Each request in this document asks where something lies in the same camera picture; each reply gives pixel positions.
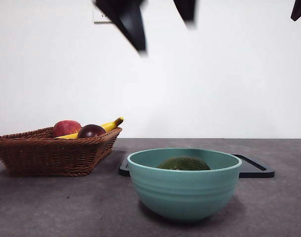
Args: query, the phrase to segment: black cutting board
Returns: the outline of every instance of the black cutting board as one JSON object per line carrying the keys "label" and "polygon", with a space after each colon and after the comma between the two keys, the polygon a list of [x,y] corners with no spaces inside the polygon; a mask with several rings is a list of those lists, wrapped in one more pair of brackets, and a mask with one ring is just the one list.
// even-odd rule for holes
{"label": "black cutting board", "polygon": [[[239,178],[272,178],[274,177],[274,170],[265,164],[243,155],[233,154],[242,161],[240,167]],[[119,174],[122,176],[130,176],[127,158],[125,158],[119,167]]]}

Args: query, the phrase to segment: teal bowl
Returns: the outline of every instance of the teal bowl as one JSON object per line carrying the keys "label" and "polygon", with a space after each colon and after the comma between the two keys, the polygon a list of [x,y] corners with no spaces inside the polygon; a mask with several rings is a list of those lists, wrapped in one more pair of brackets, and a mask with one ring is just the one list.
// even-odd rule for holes
{"label": "teal bowl", "polygon": [[[211,170],[156,168],[167,158],[192,156]],[[179,222],[202,220],[231,199],[241,159],[231,154],[192,148],[151,149],[128,156],[130,177],[142,203],[153,212]]]}

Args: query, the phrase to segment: brown wicker basket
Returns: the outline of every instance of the brown wicker basket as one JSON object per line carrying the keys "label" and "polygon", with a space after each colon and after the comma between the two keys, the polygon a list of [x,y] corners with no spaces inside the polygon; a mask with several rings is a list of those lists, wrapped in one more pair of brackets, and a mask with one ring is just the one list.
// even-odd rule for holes
{"label": "brown wicker basket", "polygon": [[84,176],[111,153],[122,128],[98,137],[51,138],[53,127],[0,136],[0,160],[12,176]]}

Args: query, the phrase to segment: banana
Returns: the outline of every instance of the banana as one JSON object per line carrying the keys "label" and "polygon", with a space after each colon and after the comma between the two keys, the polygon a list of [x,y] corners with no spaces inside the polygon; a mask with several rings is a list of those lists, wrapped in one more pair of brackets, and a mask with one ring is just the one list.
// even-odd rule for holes
{"label": "banana", "polygon": [[100,125],[106,132],[110,132],[113,129],[115,129],[116,127],[118,127],[122,122],[123,122],[123,118],[119,117],[116,120],[114,120],[113,122],[107,122],[104,123],[102,125]]}
{"label": "banana", "polygon": [[[117,128],[121,123],[123,123],[123,117],[118,117],[116,120],[112,122],[106,122],[102,125],[100,125],[106,132],[110,132],[113,129]],[[55,138],[63,138],[63,139],[75,139],[77,138],[78,132],[77,133],[72,133],[60,137],[55,137]]]}
{"label": "banana", "polygon": [[77,133],[68,134],[68,135],[64,135],[64,136],[60,136],[60,137],[55,137],[55,138],[75,139],[75,138],[77,138],[77,135],[78,135],[78,132]]}

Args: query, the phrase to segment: avocado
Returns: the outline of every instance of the avocado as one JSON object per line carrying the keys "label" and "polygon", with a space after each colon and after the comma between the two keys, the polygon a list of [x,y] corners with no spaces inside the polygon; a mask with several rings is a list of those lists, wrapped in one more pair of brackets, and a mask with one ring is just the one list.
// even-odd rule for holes
{"label": "avocado", "polygon": [[210,167],[196,157],[172,157],[164,160],[156,168],[173,170],[210,170]]}

